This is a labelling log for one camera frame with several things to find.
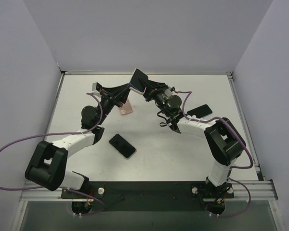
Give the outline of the teal phone black screen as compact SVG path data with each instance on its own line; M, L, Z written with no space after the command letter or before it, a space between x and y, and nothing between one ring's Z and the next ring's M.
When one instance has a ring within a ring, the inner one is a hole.
M197 108L189 110L186 114L188 116L196 116L196 118L204 118L206 116L211 115L212 110L207 104L204 104L204 105L201 105Z

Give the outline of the pink phone case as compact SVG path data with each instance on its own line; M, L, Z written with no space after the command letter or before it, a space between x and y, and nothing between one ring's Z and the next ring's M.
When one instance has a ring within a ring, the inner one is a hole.
M122 116L126 116L133 112L133 108L131 106L129 99L127 99L126 102L119 108L119 112Z

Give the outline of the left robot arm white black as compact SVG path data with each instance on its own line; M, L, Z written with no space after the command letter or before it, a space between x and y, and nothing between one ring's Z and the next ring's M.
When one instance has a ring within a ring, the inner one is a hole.
M81 129L57 141L39 142L26 168L25 178L50 191L72 189L78 198L87 196L89 179L80 173L67 171L68 158L101 139L104 128L100 125L115 106L124 105L129 93L129 84L105 88L94 83L89 95L97 100L98 105L82 109Z

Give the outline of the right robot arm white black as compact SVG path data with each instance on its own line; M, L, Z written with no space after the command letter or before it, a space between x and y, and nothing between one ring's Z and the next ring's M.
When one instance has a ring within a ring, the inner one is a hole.
M214 158L207 181L215 188L227 182L235 161L246 150L246 144L227 118L204 120L188 115L184 110L186 101L180 98L180 91L165 83L144 78L136 85L130 84L130 89L143 95L147 102L154 101L171 130L204 138Z

